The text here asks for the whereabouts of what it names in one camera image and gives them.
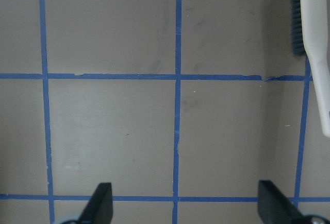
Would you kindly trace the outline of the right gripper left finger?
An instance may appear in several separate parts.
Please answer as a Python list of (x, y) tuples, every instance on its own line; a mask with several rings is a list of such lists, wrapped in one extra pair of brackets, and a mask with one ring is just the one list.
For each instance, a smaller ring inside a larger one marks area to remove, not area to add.
[(111, 183), (100, 183), (78, 218), (78, 223), (108, 224), (113, 218)]

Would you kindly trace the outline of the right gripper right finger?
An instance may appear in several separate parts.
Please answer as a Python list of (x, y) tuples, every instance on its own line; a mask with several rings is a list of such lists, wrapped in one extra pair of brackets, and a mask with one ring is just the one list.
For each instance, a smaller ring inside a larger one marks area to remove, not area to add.
[(259, 180), (257, 212), (263, 223), (309, 223), (291, 201), (270, 180)]

